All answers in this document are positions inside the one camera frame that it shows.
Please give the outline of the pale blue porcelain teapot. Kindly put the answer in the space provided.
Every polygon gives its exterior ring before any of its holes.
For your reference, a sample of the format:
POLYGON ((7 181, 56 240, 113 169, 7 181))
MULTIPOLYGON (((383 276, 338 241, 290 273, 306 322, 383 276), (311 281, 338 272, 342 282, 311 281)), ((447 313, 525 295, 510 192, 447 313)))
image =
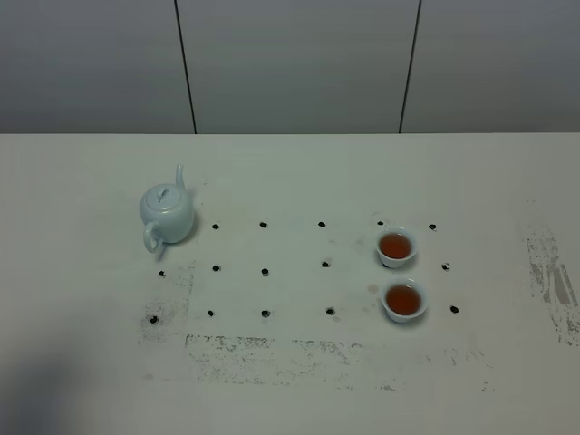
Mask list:
POLYGON ((183 169, 178 165, 173 183, 150 188, 140 200, 143 243, 151 254, 157 254, 164 245, 180 243, 194 226, 193 196, 186 189, 183 169))

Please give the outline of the pale blue teacup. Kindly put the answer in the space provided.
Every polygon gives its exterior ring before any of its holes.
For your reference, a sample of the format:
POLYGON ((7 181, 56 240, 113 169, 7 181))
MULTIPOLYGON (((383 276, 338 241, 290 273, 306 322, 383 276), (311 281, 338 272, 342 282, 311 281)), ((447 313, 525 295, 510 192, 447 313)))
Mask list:
POLYGON ((428 308, 424 287, 410 278, 398 278, 387 284, 380 301, 386 316, 396 324, 407 324, 421 319, 428 308))
POLYGON ((389 227, 377 238, 377 257, 387 268, 400 268, 418 253, 418 245, 412 233, 405 227, 389 227))

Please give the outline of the near pale blue teacup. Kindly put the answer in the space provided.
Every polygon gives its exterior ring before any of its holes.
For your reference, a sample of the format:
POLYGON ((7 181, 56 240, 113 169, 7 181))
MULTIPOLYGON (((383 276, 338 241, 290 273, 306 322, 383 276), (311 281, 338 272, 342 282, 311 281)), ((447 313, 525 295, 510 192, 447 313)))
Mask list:
POLYGON ((421 319, 428 308, 424 287, 410 278, 398 278, 387 284, 380 301, 386 316, 396 324, 407 324, 421 319))

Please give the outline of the far pale blue teacup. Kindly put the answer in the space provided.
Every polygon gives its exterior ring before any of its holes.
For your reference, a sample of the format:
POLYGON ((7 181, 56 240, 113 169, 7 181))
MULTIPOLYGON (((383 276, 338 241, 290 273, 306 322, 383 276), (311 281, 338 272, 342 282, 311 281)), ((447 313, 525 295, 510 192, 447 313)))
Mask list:
POLYGON ((387 268, 400 268, 418 253, 418 245, 412 233, 405 227, 389 227, 377 238, 377 257, 387 268))

